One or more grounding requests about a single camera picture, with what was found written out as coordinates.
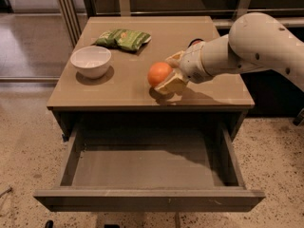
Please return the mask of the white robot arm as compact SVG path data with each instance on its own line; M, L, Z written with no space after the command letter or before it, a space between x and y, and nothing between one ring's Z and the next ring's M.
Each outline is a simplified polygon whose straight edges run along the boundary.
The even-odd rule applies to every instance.
M166 62L173 71L155 86L163 95L221 74L264 70L273 70L304 90L304 43L264 13L247 13L235 21L228 34L195 43Z

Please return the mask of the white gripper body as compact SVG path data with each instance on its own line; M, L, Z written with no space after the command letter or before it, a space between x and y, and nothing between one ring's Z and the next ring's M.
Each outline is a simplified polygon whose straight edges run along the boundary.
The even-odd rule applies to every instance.
M221 59L220 43L200 41L192 44L182 54L179 68L187 80L200 84L211 81L222 73Z

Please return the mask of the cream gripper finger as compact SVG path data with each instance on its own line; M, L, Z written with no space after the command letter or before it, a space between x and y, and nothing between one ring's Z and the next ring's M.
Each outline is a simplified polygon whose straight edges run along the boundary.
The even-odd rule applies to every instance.
M161 95L182 92L188 84L188 80L184 77L178 68L174 68L168 77L159 83L155 90Z
M177 68L180 66L181 63L181 57L184 54L184 51L178 51L177 53L169 56L165 59L165 62L170 65L172 68Z

